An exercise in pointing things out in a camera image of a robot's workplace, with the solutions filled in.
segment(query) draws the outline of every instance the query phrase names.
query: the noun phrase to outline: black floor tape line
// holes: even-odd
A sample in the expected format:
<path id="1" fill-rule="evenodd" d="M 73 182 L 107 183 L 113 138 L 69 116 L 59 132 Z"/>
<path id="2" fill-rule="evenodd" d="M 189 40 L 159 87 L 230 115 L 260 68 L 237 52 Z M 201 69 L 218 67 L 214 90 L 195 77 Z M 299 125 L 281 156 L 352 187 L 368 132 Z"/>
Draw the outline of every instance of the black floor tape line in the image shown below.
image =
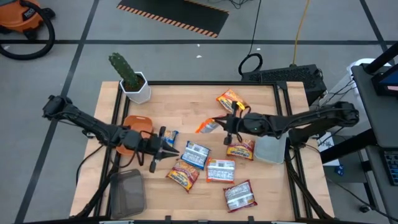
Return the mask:
<path id="1" fill-rule="evenodd" d="M 66 78 L 65 83 L 64 83 L 63 88 L 62 88 L 62 92 L 61 92 L 62 96 L 66 96 L 67 95 L 68 90 L 70 88 L 70 84 L 72 83 L 72 78 L 73 78 L 73 75 L 75 73 L 76 66 L 77 66 L 77 63 L 78 63 L 80 55 L 81 55 L 81 51 L 83 50 L 83 46 L 84 46 L 85 40 L 87 38 L 88 31 L 90 29 L 91 23 L 93 22 L 93 18 L 94 18 L 94 15 L 95 15 L 96 8 L 98 6 L 98 2 L 99 2 L 99 0 L 94 0 L 93 6 L 91 7 L 90 14 L 88 15 L 88 18 L 87 18 L 87 21 L 86 21 L 86 26 L 85 26 L 85 28 L 83 30 L 83 33 L 81 35 L 81 39 L 79 41 L 80 42 L 79 46 L 78 46 L 78 48 L 76 50 L 75 56 L 74 56 L 74 58 L 72 60 L 72 64 L 70 66 L 70 69 L 69 69 L 69 72 L 68 72 L 68 75 L 67 75 L 67 78 Z M 29 184 L 28 184 L 27 189 L 25 191 L 24 198 L 22 199 L 22 203 L 21 203 L 21 205 L 19 207 L 19 210 L 18 210 L 18 213 L 17 213 L 17 217 L 15 219 L 15 224 L 23 223 L 24 220 L 25 220 L 26 213 L 28 211 L 30 202 L 32 201 L 33 194 L 35 192 L 37 183 L 39 181 L 39 177 L 40 177 L 40 174 L 42 172 L 45 159 L 46 159 L 47 154 L 49 152 L 50 145 L 51 145 L 55 130 L 57 128 L 57 123 L 58 122 L 56 120 L 52 120 L 51 123 L 50 123 L 49 130 L 47 131 L 47 134 L 46 134 L 45 139 L 44 139 L 44 143 L 43 143 L 42 148 L 40 150 L 39 158 L 36 161 L 36 165 L 34 167 L 32 176 L 30 177 L 30 181 L 29 181 Z"/>
<path id="2" fill-rule="evenodd" d="M 229 16 L 228 11 L 191 0 L 122 0 L 118 9 L 213 38 Z"/>

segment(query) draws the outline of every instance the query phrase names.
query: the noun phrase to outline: black metal frame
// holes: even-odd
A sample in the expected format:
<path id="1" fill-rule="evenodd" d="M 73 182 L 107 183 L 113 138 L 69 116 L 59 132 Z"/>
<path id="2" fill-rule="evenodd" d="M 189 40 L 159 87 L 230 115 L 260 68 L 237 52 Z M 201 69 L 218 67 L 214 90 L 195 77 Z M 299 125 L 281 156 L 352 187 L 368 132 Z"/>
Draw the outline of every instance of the black metal frame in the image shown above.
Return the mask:
<path id="1" fill-rule="evenodd" d="M 273 90 L 274 90 L 274 95 L 275 95 L 275 104 L 276 104 L 276 108 L 277 108 L 277 114 L 282 115 L 282 105 L 280 102 L 280 96 L 279 96 L 279 91 L 278 89 L 281 88 L 283 90 L 284 93 L 284 100 L 285 100 L 285 104 L 286 104 L 286 108 L 287 108 L 287 114 L 292 114 L 292 108 L 290 105 L 290 98 L 289 98 L 289 92 L 287 89 L 287 84 L 286 82 L 263 82 L 263 83 L 258 83 L 258 82 L 241 82 L 241 81 L 230 81 L 230 82 L 218 82 L 218 81 L 149 81 L 149 85 L 261 85 L 261 86 L 272 86 Z M 119 107 L 120 107 L 120 97 L 119 97 L 119 90 L 118 89 L 118 95 L 116 97 L 116 103 L 115 103 L 115 108 L 114 108 L 114 113 L 116 111 L 116 113 L 118 114 L 119 112 Z M 124 122 L 124 119 L 127 117 L 128 112 L 129 112 L 129 100 L 125 101 L 124 104 L 124 108 L 123 108 L 123 120 L 122 123 Z M 302 161 L 301 161 L 301 156 L 300 156 L 300 151 L 295 152 L 296 153 L 296 162 L 297 162 L 297 170 L 298 173 L 300 175 L 301 180 L 305 183 L 305 176 L 304 176 L 304 169 L 303 169 L 303 165 L 302 165 Z M 101 173 L 102 175 L 106 175 L 109 167 L 109 155 L 107 156 L 107 154 L 105 155 L 105 160 L 104 160 L 104 164 L 103 164 L 103 172 Z M 116 153 L 115 158 L 114 158 L 114 163 L 116 165 L 119 165 L 120 162 L 120 158 L 121 155 L 119 153 Z M 299 208 L 299 203 L 298 203 L 298 198 L 297 198 L 297 191 L 296 191 L 296 187 L 294 184 L 294 181 L 291 177 L 289 177 L 289 187 L 290 187 L 290 192 L 291 192 L 291 197 L 292 197 L 292 208 L 293 208 L 293 212 L 294 212 L 294 216 L 295 219 L 299 219 L 301 218 L 300 216 L 300 208 Z M 96 206 L 96 210 L 98 211 L 98 213 L 94 213 L 94 216 L 99 216 L 100 214 L 100 210 L 101 210 L 101 202 L 102 200 L 100 200 Z M 307 218 L 312 218 L 312 211 L 311 208 L 309 206 L 309 203 L 307 202 L 307 199 L 304 198 L 304 204 L 305 204 L 305 211 L 307 214 Z M 106 204 L 106 216 L 110 217 L 111 214 L 111 208 L 110 208 L 110 197 L 108 197 L 108 202 Z M 173 222 L 173 223 L 192 223 L 192 221 L 181 221 L 181 222 L 176 222 L 176 221 L 171 221 L 171 217 L 166 217 L 165 220 L 135 220 L 134 223 L 162 223 L 162 222 L 166 222 L 167 220 L 169 220 L 169 222 Z M 214 222 L 212 221 L 211 223 L 270 223 L 270 222 L 255 222 L 253 217 L 248 217 L 248 221 L 246 222 Z"/>

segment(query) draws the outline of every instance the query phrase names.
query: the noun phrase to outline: yellow and black caution stripe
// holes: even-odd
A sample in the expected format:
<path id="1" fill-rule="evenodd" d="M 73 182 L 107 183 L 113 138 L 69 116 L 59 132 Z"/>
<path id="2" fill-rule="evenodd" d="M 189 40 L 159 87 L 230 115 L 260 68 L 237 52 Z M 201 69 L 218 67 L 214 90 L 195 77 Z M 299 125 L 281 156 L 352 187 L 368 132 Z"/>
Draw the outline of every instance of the yellow and black caution stripe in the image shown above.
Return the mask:
<path id="1" fill-rule="evenodd" d="M 118 9 L 213 38 L 218 37 L 229 15 L 191 0 L 122 0 Z"/>

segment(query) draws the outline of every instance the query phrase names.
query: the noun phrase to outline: wooden tabletop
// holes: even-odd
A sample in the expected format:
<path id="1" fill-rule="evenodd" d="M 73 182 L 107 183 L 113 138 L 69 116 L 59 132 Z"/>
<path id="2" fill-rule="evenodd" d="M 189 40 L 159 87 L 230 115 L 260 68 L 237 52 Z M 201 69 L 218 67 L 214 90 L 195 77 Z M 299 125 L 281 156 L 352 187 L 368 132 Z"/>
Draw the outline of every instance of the wooden tabletop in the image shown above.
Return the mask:
<path id="1" fill-rule="evenodd" d="M 218 128 L 210 134 L 195 134 L 195 130 L 207 118 L 226 114 L 226 110 L 216 101 L 216 97 L 228 88 L 233 89 L 244 98 L 251 106 L 252 111 L 262 114 L 277 114 L 274 93 L 270 86 L 154 85 L 151 88 L 150 101 L 143 105 L 130 103 L 129 114 L 150 117 L 155 132 L 161 126 L 166 126 L 168 130 L 179 131 L 175 148 L 181 154 L 185 151 L 187 141 L 193 141 L 210 148 L 212 158 L 226 158 L 226 146 L 223 145 L 226 132 L 222 128 Z M 288 83 L 288 88 L 293 114 L 308 111 L 303 84 L 291 82 Z M 111 122 L 117 89 L 117 82 L 103 82 L 102 84 L 95 117 L 105 123 Z M 281 91 L 280 97 L 282 107 L 285 109 Z M 123 101 L 119 110 L 118 124 L 121 122 Z M 255 139 L 256 137 L 243 134 L 243 138 Z M 317 146 L 315 141 L 309 141 L 308 144 Z M 88 140 L 85 156 L 98 146 L 97 140 Z M 97 190 L 104 154 L 105 150 L 102 149 L 88 159 L 81 168 L 71 215 L 77 214 Z M 303 148 L 301 155 L 309 191 L 324 210 L 333 216 L 319 153 L 310 148 Z M 149 161 L 152 158 L 146 155 L 146 163 L 142 167 L 134 160 L 129 167 L 123 169 L 139 169 L 144 177 L 147 209 L 142 214 L 130 218 L 164 220 L 166 215 L 171 215 L 173 220 L 247 220 L 248 216 L 253 216 L 256 221 L 294 220 L 285 164 L 267 164 L 235 157 L 233 159 L 236 161 L 235 184 L 249 179 L 258 206 L 228 213 L 223 188 L 233 186 L 233 184 L 207 183 L 206 173 L 201 171 L 198 180 L 188 194 L 178 183 L 165 178 L 176 163 L 175 157 L 160 161 L 156 172 L 151 174 L 149 173 Z M 121 165 L 126 164 L 128 160 L 129 157 L 123 157 Z M 301 205 L 301 216 L 305 217 L 302 195 L 299 189 L 297 192 Z M 107 190 L 103 195 L 101 214 L 104 214 L 108 194 Z"/>

